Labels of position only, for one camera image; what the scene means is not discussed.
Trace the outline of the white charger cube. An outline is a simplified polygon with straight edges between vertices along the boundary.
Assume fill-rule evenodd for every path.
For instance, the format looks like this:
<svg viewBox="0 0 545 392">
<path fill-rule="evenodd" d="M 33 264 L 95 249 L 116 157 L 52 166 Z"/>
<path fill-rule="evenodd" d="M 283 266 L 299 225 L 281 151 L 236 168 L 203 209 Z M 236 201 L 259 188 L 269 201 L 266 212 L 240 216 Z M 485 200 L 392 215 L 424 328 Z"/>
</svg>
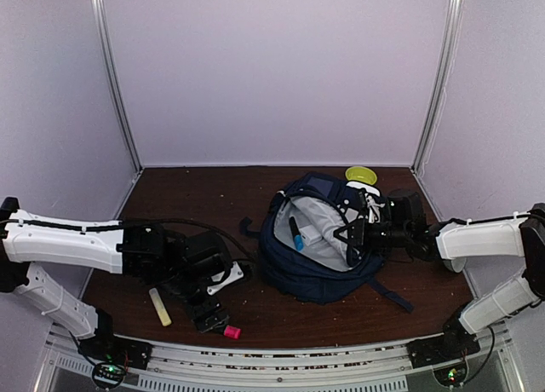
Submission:
<svg viewBox="0 0 545 392">
<path fill-rule="evenodd" d="M 322 239 L 322 234 L 313 225 L 300 227 L 299 232 L 304 246 L 314 245 Z"/>
</svg>

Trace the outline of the pink highlighter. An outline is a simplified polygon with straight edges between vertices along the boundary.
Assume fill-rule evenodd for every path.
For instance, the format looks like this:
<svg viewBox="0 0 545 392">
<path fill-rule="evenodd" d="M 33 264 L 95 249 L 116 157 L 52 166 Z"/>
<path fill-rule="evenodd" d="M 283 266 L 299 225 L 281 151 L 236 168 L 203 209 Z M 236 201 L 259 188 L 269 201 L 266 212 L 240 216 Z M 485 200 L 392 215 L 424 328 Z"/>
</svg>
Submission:
<svg viewBox="0 0 545 392">
<path fill-rule="evenodd" d="M 229 337 L 231 339 L 239 339 L 241 335 L 242 330 L 240 328 L 237 328 L 235 326 L 227 325 L 222 331 L 222 334 L 225 337 Z"/>
</svg>

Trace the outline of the blue highlighter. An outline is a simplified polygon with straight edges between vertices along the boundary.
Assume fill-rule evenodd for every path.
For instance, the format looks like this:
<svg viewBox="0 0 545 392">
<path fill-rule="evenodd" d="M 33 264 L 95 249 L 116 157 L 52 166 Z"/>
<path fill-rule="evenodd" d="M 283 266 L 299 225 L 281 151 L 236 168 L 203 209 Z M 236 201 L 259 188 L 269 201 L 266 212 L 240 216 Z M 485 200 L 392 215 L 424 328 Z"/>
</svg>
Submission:
<svg viewBox="0 0 545 392">
<path fill-rule="evenodd" d="M 295 249 L 301 251 L 304 248 L 304 243 L 296 219 L 293 216 L 289 218 L 289 226 Z"/>
</svg>

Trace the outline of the navy blue backpack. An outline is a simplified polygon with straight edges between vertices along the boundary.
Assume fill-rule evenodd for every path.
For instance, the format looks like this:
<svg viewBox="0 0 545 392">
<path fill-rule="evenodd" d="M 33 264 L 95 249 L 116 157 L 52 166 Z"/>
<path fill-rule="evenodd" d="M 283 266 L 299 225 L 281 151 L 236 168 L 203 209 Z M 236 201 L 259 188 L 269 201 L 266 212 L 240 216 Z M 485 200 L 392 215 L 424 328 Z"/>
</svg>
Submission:
<svg viewBox="0 0 545 392">
<path fill-rule="evenodd" d="M 316 304 L 340 301 L 360 286 L 369 285 L 412 312 L 414 307 L 410 302 L 376 280 L 376 273 L 384 266 L 390 249 L 354 250 L 333 236 L 336 228 L 357 218 L 362 208 L 358 192 L 363 187 L 374 186 L 308 172 L 274 194 L 260 230 L 251 231 L 251 220 L 244 218 L 239 223 L 239 231 L 258 241 L 263 280 L 283 294 L 303 303 Z M 291 216 L 296 219 L 298 228 L 313 225 L 322 239 L 297 251 L 290 232 Z"/>
</svg>

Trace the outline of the yellow highlighter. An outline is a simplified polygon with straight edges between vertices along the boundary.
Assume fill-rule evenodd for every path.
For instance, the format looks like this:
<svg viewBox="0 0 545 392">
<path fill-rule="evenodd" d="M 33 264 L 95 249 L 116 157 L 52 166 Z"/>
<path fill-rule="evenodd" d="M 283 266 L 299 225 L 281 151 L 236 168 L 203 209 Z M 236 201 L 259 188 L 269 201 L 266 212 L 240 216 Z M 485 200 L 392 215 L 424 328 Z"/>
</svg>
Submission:
<svg viewBox="0 0 545 392">
<path fill-rule="evenodd" d="M 156 288 L 152 288 L 148 292 L 152 305 L 155 308 L 155 311 L 158 315 L 158 318 L 161 322 L 161 325 L 164 327 L 170 326 L 172 324 L 172 320 L 169 316 L 169 313 L 164 305 L 163 299 L 161 298 L 158 290 Z"/>
</svg>

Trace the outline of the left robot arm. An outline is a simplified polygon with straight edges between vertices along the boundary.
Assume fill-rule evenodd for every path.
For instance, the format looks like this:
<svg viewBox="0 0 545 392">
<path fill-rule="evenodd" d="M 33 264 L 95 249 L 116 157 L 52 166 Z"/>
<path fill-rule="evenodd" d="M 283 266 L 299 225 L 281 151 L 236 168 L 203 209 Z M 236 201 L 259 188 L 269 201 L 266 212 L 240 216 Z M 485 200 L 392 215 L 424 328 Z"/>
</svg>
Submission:
<svg viewBox="0 0 545 392">
<path fill-rule="evenodd" d="M 89 343 L 104 361 L 123 352 L 112 317 L 79 302 L 41 269 L 43 262 L 83 266 L 141 279 L 180 298 L 200 332 L 239 338 L 240 329 L 215 294 L 240 279 L 222 238 L 213 231 L 187 237 L 162 222 L 77 222 L 33 215 L 15 197 L 1 204 L 1 289 L 28 297 L 43 315 Z"/>
</svg>

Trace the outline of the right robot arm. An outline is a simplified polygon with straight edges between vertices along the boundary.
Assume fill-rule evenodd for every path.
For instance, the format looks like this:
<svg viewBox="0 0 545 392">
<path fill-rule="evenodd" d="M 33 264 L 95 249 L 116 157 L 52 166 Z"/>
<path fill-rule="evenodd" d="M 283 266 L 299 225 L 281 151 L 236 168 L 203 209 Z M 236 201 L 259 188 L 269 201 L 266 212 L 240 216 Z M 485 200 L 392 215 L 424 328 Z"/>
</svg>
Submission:
<svg viewBox="0 0 545 392">
<path fill-rule="evenodd" d="M 544 300 L 544 205 L 523 213 L 484 220 L 457 219 L 427 224 L 417 193 L 400 189 L 387 198 L 388 216 L 378 222 L 356 218 L 336 228 L 336 239 L 362 251 L 403 248 L 423 261 L 441 260 L 460 272 L 473 257 L 520 257 L 524 267 L 493 291 L 459 308 L 445 323 L 437 352 L 448 360 L 468 345 L 469 335 L 536 306 Z"/>
</svg>

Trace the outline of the green bowl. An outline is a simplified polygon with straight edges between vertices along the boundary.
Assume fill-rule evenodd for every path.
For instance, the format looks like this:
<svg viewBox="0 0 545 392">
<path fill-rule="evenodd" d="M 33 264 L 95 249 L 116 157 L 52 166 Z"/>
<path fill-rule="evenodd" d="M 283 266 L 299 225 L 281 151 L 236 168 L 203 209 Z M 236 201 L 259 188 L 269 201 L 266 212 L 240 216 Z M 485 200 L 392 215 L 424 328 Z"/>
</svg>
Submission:
<svg viewBox="0 0 545 392">
<path fill-rule="evenodd" d="M 350 182 L 362 182 L 368 185 L 375 185 L 378 176 L 370 168 L 364 166 L 351 166 L 345 170 L 345 177 Z"/>
</svg>

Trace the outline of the grey white bowl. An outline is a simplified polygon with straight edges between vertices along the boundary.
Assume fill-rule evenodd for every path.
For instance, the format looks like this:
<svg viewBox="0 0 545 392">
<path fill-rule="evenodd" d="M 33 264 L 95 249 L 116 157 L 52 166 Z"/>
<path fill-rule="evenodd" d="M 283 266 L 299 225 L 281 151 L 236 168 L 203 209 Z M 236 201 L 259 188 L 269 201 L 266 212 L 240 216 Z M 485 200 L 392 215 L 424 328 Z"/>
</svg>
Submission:
<svg viewBox="0 0 545 392">
<path fill-rule="evenodd" d="M 467 263 L 467 258 L 455 258 L 455 259 L 444 259 L 443 264 L 444 266 L 451 271 L 452 273 L 459 274 L 463 271 L 465 268 L 465 265 Z"/>
</svg>

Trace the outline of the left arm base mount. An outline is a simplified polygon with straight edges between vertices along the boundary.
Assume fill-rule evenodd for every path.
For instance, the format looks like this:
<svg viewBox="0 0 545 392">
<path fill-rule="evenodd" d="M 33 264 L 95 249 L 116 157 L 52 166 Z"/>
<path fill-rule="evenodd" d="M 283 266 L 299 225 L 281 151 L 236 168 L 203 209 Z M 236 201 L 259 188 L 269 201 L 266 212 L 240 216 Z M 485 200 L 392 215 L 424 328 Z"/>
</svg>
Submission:
<svg viewBox="0 0 545 392">
<path fill-rule="evenodd" d="M 152 345 L 122 337 L 110 340 L 89 338 L 79 341 L 79 350 L 94 360 L 146 370 L 152 354 Z"/>
</svg>

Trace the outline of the aluminium front rail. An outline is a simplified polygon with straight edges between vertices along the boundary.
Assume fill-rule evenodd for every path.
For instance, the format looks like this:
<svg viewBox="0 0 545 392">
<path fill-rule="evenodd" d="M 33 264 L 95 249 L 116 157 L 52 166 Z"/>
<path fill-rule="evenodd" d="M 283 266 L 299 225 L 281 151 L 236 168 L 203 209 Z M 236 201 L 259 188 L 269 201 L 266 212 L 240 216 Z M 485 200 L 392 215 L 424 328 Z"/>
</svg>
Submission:
<svg viewBox="0 0 545 392">
<path fill-rule="evenodd" d="M 130 368 L 119 391 L 523 391 L 504 324 L 481 332 L 479 352 L 416 367 L 408 340 L 315 349 L 226 349 L 152 343 L 147 365 Z"/>
</svg>

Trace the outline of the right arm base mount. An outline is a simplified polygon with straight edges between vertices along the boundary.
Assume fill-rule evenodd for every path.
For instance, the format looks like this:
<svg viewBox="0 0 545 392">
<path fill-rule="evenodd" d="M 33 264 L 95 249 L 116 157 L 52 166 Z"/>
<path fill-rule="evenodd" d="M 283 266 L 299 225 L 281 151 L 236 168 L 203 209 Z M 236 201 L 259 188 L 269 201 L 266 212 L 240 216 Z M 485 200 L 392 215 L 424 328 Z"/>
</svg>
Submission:
<svg viewBox="0 0 545 392">
<path fill-rule="evenodd" d="M 413 368 L 442 364 L 480 351 L 474 336 L 458 337 L 452 333 L 419 338 L 407 343 L 406 348 Z"/>
</svg>

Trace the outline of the right aluminium post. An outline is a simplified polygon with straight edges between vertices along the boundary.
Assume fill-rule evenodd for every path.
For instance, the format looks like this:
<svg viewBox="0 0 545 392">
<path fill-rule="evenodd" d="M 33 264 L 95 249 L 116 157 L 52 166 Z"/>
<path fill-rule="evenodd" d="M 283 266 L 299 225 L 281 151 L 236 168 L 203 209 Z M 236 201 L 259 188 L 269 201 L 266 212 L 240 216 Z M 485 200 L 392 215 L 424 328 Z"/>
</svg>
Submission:
<svg viewBox="0 0 545 392">
<path fill-rule="evenodd" d="M 456 43 L 462 19 L 462 5 L 463 0 L 449 0 L 448 3 L 444 36 L 439 53 L 439 62 L 433 82 L 432 94 L 428 104 L 421 137 L 416 149 L 416 155 L 411 167 L 417 176 L 422 176 L 424 174 L 424 167 L 428 161 L 439 126 L 439 117 L 444 103 L 446 85 L 456 53 Z"/>
</svg>

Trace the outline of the aluminium post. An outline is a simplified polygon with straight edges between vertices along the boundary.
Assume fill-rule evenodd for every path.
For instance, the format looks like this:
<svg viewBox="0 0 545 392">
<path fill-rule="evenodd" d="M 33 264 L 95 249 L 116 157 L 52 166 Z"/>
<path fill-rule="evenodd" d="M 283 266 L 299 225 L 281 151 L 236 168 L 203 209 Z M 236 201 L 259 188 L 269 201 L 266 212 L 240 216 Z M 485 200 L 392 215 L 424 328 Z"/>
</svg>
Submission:
<svg viewBox="0 0 545 392">
<path fill-rule="evenodd" d="M 422 176 L 424 174 L 424 167 L 428 161 L 439 126 L 439 117 L 444 103 L 446 85 L 456 53 L 456 43 L 462 19 L 462 5 L 463 0 L 449 0 L 448 3 L 444 36 L 439 53 L 439 62 L 433 82 L 432 94 L 428 104 L 421 137 L 416 149 L 416 155 L 411 167 L 417 176 Z"/>
<path fill-rule="evenodd" d="M 104 0 L 90 0 L 90 2 L 95 17 L 95 24 L 100 40 L 102 59 L 106 69 L 106 79 L 112 98 L 112 104 L 114 112 L 116 114 L 116 119 L 121 130 L 124 145 L 126 146 L 129 153 L 131 164 L 135 170 L 135 173 L 140 173 L 143 170 L 143 166 L 141 164 L 140 156 L 137 152 L 135 138 L 130 128 L 129 119 L 123 101 L 122 90 L 118 79 L 118 72 L 114 61 L 112 41 L 110 39 L 106 15 L 106 5 Z"/>
</svg>

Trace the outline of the left aluminium post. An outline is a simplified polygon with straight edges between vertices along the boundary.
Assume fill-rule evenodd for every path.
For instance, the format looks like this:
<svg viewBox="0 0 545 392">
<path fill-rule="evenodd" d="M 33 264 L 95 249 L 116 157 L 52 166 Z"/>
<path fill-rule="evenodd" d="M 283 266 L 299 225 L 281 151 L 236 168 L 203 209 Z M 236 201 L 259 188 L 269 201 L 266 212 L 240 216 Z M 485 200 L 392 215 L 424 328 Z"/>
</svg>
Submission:
<svg viewBox="0 0 545 392">
<path fill-rule="evenodd" d="M 95 17 L 95 24 L 100 40 L 102 59 L 106 69 L 106 79 L 112 98 L 112 104 L 114 112 L 116 114 L 116 119 L 121 130 L 124 145 L 126 146 L 129 153 L 131 164 L 135 170 L 135 173 L 140 173 L 143 170 L 143 166 L 141 164 L 140 156 L 137 152 L 135 138 L 130 128 L 129 119 L 123 101 L 122 90 L 118 79 L 118 72 L 114 61 L 112 41 L 110 39 L 106 15 L 106 5 L 104 0 L 90 0 L 90 2 Z"/>
</svg>

